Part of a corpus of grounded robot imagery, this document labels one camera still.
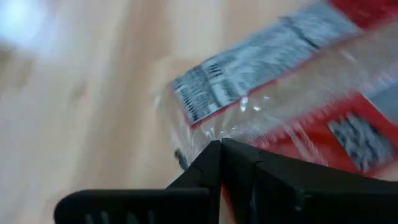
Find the red label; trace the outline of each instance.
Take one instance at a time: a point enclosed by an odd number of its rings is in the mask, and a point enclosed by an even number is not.
[[[398,0],[330,0],[357,26],[368,29],[398,13]]]
[[[372,176],[396,160],[398,127],[354,94],[259,137],[270,152]]]

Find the wooden floor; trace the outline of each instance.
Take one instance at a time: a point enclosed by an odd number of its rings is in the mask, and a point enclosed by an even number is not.
[[[0,0],[0,223],[66,194],[161,188],[181,170],[169,80],[310,0]]]

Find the nutrition label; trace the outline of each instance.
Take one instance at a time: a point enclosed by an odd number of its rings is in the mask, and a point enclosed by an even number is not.
[[[192,124],[234,103],[313,56],[318,49],[361,32],[320,1],[209,58],[172,82]]]

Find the plastic wrapper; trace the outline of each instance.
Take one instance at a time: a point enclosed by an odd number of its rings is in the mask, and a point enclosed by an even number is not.
[[[345,4],[319,1],[166,88],[159,109],[188,163],[222,138],[362,174],[394,160],[398,22]]]

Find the black plastic object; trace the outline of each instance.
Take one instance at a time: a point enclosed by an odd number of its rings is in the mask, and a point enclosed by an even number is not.
[[[164,190],[85,190],[56,224],[218,223],[221,181],[236,223],[398,218],[398,183],[311,164],[230,139],[213,141]]]

